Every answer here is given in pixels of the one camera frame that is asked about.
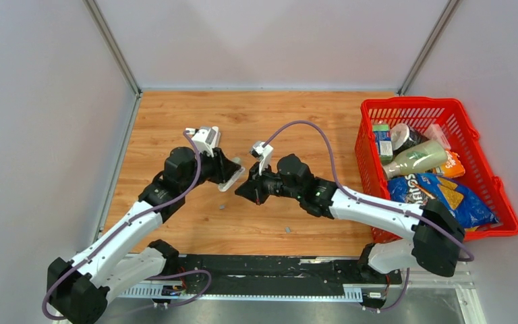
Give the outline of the white stapler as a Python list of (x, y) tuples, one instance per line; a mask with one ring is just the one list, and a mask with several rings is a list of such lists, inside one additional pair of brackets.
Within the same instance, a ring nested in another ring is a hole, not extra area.
[(226, 192), (232, 185), (234, 185), (238, 179), (245, 173), (246, 169), (241, 164), (240, 157), (234, 157), (232, 162), (236, 163), (239, 166), (239, 169), (224, 183), (218, 185), (218, 189), (220, 192)]

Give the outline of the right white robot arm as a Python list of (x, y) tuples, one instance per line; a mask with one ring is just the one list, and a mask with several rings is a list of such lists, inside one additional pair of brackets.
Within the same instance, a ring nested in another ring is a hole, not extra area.
[(440, 201), (410, 204), (340, 188), (316, 177), (294, 154), (280, 159), (275, 171), (255, 163), (235, 193), (257, 205), (270, 196), (292, 198), (312, 216), (364, 223), (398, 236), (365, 246), (357, 271), (369, 283), (405, 267), (452, 277), (460, 259), (465, 231)]

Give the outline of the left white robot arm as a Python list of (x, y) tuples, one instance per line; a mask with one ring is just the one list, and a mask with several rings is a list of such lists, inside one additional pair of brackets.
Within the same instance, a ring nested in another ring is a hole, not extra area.
[(130, 259), (127, 253), (184, 206), (196, 186), (211, 182), (224, 192), (244, 171), (219, 147), (202, 153), (185, 146), (173, 149), (122, 219), (69, 261), (57, 258), (49, 265), (43, 311), (52, 306), (72, 323), (96, 323), (125, 290), (157, 275), (173, 279), (179, 253), (165, 241), (151, 242)]

